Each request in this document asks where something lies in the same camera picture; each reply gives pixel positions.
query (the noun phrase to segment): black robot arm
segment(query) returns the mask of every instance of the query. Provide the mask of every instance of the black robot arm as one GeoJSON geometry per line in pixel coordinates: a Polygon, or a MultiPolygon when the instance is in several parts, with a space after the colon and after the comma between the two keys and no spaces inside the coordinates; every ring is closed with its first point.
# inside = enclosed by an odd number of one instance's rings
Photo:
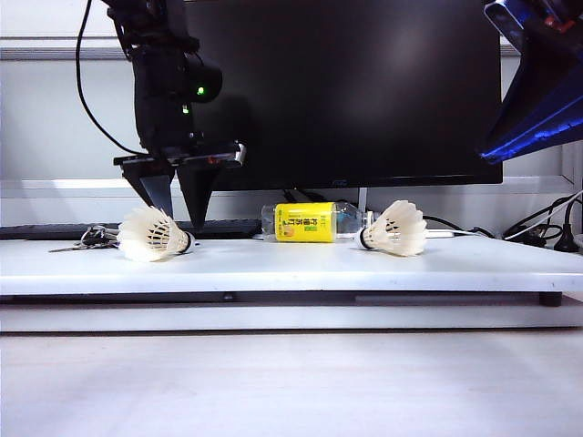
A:
{"type": "Polygon", "coordinates": [[[146,156],[115,158],[147,204],[172,215],[170,183],[178,173],[195,228],[204,223],[220,170],[240,167],[238,141],[208,141],[196,129],[193,103],[213,100],[222,73],[189,35],[182,0],[103,0],[135,77],[136,128],[146,156]]]}
{"type": "Polygon", "coordinates": [[[482,157],[583,138],[583,0],[496,0],[485,11],[522,57],[482,157]]]}

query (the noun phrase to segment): yellow bottle label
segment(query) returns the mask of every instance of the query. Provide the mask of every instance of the yellow bottle label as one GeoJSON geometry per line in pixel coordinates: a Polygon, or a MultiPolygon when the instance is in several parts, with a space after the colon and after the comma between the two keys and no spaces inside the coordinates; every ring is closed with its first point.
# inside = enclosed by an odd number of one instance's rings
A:
{"type": "Polygon", "coordinates": [[[332,243],[336,233],[333,210],[333,202],[280,203],[275,207],[275,238],[332,243]]]}

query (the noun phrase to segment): white feather shuttlecock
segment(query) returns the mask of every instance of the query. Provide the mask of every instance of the white feather shuttlecock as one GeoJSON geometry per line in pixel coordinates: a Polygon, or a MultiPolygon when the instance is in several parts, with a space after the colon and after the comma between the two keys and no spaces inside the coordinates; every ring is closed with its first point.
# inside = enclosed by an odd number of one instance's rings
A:
{"type": "Polygon", "coordinates": [[[355,240],[360,249],[381,249],[410,257],[423,252],[426,227],[423,212],[414,203],[396,200],[372,226],[361,229],[355,240]]]}
{"type": "Polygon", "coordinates": [[[126,258],[135,261],[157,261],[184,253],[196,244],[192,234],[154,207],[136,208],[125,216],[118,241],[126,258]]]}

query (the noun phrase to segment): keyboard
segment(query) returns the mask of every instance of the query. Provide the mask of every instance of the keyboard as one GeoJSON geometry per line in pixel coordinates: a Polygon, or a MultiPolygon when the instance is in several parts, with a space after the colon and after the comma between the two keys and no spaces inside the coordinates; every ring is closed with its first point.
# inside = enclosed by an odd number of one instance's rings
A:
{"type": "MultiPolygon", "coordinates": [[[[110,229],[117,229],[118,223],[94,223],[110,229]]],[[[201,230],[194,232],[189,221],[178,221],[182,230],[194,235],[195,239],[250,239],[261,234],[261,220],[255,218],[236,218],[228,220],[207,220],[201,230]]],[[[79,241],[85,231],[93,226],[90,224],[57,224],[57,225],[23,225],[0,228],[2,239],[70,239],[79,241]]]]}

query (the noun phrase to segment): cable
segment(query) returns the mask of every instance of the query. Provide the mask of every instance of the cable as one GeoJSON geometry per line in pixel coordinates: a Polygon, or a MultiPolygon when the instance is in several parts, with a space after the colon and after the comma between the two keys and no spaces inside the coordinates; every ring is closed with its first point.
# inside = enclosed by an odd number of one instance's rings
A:
{"type": "Polygon", "coordinates": [[[79,29],[79,34],[77,36],[77,46],[75,47],[75,69],[77,73],[77,92],[79,94],[79,98],[81,99],[81,105],[87,112],[89,119],[93,122],[93,124],[101,131],[103,135],[105,135],[113,144],[125,150],[128,153],[133,153],[134,155],[141,155],[147,156],[147,153],[137,152],[135,150],[131,150],[130,148],[123,147],[115,138],[113,138],[109,133],[97,122],[96,118],[91,113],[87,102],[85,101],[85,97],[83,96],[83,87],[81,86],[81,41],[83,40],[83,34],[85,33],[85,26],[87,25],[87,19],[89,17],[89,11],[91,9],[91,0],[87,0],[87,6],[85,8],[85,14],[83,15],[83,21],[81,22],[81,28],[79,29]]]}
{"type": "Polygon", "coordinates": [[[302,188],[296,188],[296,190],[299,193],[302,193],[311,202],[327,202],[328,201],[322,194],[315,193],[313,191],[306,191],[305,189],[302,189],[302,188]]]}
{"type": "Polygon", "coordinates": [[[569,202],[567,209],[565,210],[565,224],[566,225],[571,224],[571,209],[573,209],[573,205],[575,205],[575,202],[579,202],[581,205],[583,205],[583,202],[581,202],[581,200],[579,200],[578,198],[576,198],[572,202],[569,202]]]}
{"type": "Polygon", "coordinates": [[[423,216],[423,220],[436,221],[437,223],[441,223],[442,225],[446,225],[446,226],[448,226],[451,229],[464,231],[462,228],[460,228],[459,226],[455,225],[451,221],[447,221],[447,220],[444,220],[444,219],[439,218],[439,217],[423,216]]]}
{"type": "Polygon", "coordinates": [[[283,196],[288,201],[288,203],[297,203],[298,200],[293,196],[293,194],[288,189],[283,189],[283,196]]]}
{"type": "MultiPolygon", "coordinates": [[[[553,212],[553,208],[555,208],[557,205],[559,205],[559,204],[561,204],[563,202],[566,202],[567,199],[568,199],[568,196],[565,197],[565,198],[558,198],[557,200],[555,200],[553,202],[553,204],[550,206],[550,211],[548,213],[550,214],[551,212],[553,212]]],[[[583,205],[583,202],[580,199],[578,199],[578,198],[576,198],[575,200],[573,200],[572,203],[574,203],[574,202],[578,202],[581,205],[583,205]]],[[[566,213],[565,213],[565,223],[569,223],[570,216],[571,216],[571,208],[568,208],[568,211],[566,211],[566,213]]],[[[547,225],[550,225],[550,218],[547,218],[547,225]]],[[[547,229],[545,229],[545,231],[543,232],[543,234],[541,235],[541,237],[544,238],[546,236],[546,234],[547,234],[547,229]]]]}
{"type": "MultiPolygon", "coordinates": [[[[508,234],[509,232],[515,231],[515,229],[521,227],[521,225],[523,225],[524,223],[527,223],[529,220],[532,220],[538,216],[540,216],[541,214],[544,214],[545,212],[548,212],[549,215],[547,216],[547,225],[550,225],[550,215],[553,212],[553,209],[556,208],[557,206],[567,202],[569,199],[569,196],[563,197],[563,198],[558,198],[557,200],[555,200],[551,205],[549,205],[546,208],[542,208],[541,210],[535,212],[534,214],[531,214],[530,216],[523,218],[522,220],[518,221],[517,223],[515,223],[514,225],[512,225],[510,228],[508,228],[505,232],[504,235],[508,234]]],[[[543,235],[541,235],[541,238],[545,237],[545,232],[547,230],[545,229],[543,235]]]]}
{"type": "Polygon", "coordinates": [[[541,237],[543,237],[545,239],[556,239],[556,238],[560,237],[561,235],[563,235],[563,228],[561,228],[559,225],[547,225],[545,228],[545,233],[549,229],[558,229],[558,232],[556,234],[549,236],[549,237],[546,237],[545,234],[543,234],[541,237]]]}
{"type": "Polygon", "coordinates": [[[575,199],[577,199],[581,194],[583,194],[583,189],[580,190],[578,193],[574,194],[573,196],[571,196],[570,198],[568,198],[567,201],[563,202],[558,208],[557,210],[555,210],[553,213],[549,214],[548,217],[543,217],[541,220],[539,220],[537,223],[535,223],[534,225],[529,226],[528,228],[522,229],[520,232],[517,232],[514,235],[511,235],[509,237],[505,237],[505,240],[509,240],[509,239],[514,239],[516,237],[518,237],[519,235],[524,234],[525,232],[528,232],[529,230],[531,230],[532,228],[537,227],[538,225],[540,225],[541,223],[543,223],[545,220],[550,219],[551,217],[553,217],[555,214],[557,214],[558,212],[560,212],[563,208],[565,208],[570,202],[574,201],[575,199]]]}
{"type": "Polygon", "coordinates": [[[488,232],[487,230],[485,230],[484,228],[480,228],[479,226],[476,226],[476,227],[470,229],[469,232],[474,232],[474,233],[480,232],[480,233],[486,235],[489,239],[496,238],[491,232],[488,232]]]}
{"type": "Polygon", "coordinates": [[[482,237],[483,239],[493,238],[494,237],[494,236],[493,237],[488,237],[486,235],[480,235],[477,232],[474,232],[474,231],[471,231],[471,230],[457,230],[457,229],[454,229],[451,232],[452,232],[452,234],[456,234],[456,235],[474,235],[475,237],[482,237]]]}

